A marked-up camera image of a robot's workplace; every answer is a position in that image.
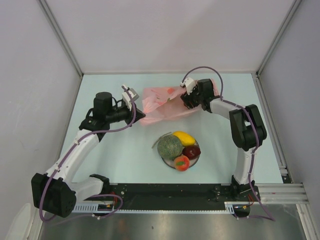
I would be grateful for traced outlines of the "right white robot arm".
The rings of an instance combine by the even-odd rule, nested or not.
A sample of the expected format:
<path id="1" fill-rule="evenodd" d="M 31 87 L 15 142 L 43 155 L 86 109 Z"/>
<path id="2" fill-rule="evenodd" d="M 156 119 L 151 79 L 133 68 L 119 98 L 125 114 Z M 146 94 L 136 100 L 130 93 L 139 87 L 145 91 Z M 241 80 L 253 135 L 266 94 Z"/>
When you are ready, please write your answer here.
<path id="1" fill-rule="evenodd" d="M 180 83 L 186 92 L 181 95 L 188 109 L 201 106 L 204 111 L 229 120 L 232 140 L 237 147 L 235 172 L 231 177 L 230 194 L 242 201 L 254 190 L 255 156 L 267 137 L 266 127 L 259 109 L 251 104 L 245 107 L 225 100 L 215 93 L 211 79 L 194 80 L 190 77 Z"/>

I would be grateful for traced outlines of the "green netted fake melon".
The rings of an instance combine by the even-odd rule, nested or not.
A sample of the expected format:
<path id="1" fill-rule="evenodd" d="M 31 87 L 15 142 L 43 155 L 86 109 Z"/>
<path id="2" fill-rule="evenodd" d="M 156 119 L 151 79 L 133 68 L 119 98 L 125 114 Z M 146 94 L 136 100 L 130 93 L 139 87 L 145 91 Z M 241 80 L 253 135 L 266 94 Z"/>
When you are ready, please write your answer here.
<path id="1" fill-rule="evenodd" d="M 179 157 L 184 149 L 181 140 L 171 132 L 161 135 L 152 145 L 162 160 L 173 161 Z"/>

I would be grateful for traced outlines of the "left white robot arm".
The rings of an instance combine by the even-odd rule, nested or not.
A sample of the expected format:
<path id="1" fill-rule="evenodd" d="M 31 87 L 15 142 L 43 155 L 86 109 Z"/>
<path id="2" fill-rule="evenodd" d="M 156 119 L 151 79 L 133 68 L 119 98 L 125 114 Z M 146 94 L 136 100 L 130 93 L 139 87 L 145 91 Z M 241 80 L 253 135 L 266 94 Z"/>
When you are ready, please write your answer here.
<path id="1" fill-rule="evenodd" d="M 123 131 L 146 115 L 135 100 L 138 94 L 133 88 L 122 86 L 120 100 L 109 92 L 99 92 L 81 122 L 79 130 L 68 150 L 45 173 L 36 173 L 31 179 L 33 204 L 39 210 L 40 219 L 47 222 L 44 212 L 54 217 L 68 217 L 78 202 L 98 198 L 114 200 L 110 180 L 99 174 L 91 174 L 86 180 L 73 182 L 74 176 L 88 154 L 101 142 L 105 134 L 112 133 L 111 124 L 124 121 Z"/>

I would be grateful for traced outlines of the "yellow fake mango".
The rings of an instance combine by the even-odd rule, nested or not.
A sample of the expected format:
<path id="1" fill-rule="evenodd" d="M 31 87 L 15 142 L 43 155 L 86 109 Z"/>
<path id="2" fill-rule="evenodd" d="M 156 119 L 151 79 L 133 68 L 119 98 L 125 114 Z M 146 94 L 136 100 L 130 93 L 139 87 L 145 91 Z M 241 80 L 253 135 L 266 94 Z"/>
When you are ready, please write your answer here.
<path id="1" fill-rule="evenodd" d="M 181 141 L 182 145 L 187 147 L 187 146 L 192 146 L 196 143 L 196 139 L 189 135 L 186 132 L 183 131 L 175 131 L 172 133 L 174 136 L 176 136 L 177 138 L 179 138 L 179 140 Z"/>

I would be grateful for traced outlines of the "orange fake peach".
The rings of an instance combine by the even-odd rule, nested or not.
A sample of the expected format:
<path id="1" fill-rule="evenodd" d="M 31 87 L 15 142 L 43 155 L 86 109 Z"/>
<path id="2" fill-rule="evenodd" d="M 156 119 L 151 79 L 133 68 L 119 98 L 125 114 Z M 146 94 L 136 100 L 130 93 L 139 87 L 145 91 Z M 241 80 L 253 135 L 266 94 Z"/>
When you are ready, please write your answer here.
<path id="1" fill-rule="evenodd" d="M 190 167 L 190 160 L 185 155 L 178 156 L 173 163 L 174 168 L 180 172 L 184 172 Z"/>

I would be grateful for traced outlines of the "pink plastic bag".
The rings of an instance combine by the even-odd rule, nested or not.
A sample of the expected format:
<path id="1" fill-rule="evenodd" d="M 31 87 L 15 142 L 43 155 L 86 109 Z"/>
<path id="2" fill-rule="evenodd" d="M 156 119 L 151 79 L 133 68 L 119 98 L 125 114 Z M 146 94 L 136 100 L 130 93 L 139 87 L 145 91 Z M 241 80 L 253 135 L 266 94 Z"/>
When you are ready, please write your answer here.
<path id="1" fill-rule="evenodd" d="M 181 95 L 186 92 L 181 86 L 147 87 L 142 92 L 142 107 L 146 117 L 139 122 L 143 126 L 156 124 L 162 121 L 175 121 L 192 115 L 200 110 L 200 105 L 188 109 L 181 100 Z"/>

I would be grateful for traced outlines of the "dark red fake apple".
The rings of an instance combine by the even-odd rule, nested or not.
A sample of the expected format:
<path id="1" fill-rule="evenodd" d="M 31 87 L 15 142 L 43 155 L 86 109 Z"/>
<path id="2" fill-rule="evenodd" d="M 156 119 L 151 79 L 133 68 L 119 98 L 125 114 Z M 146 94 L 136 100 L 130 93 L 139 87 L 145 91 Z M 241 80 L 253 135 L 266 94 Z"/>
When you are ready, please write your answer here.
<path id="1" fill-rule="evenodd" d="M 189 145 L 183 149 L 182 154 L 189 160 L 194 160 L 200 156 L 201 149 L 197 145 Z"/>

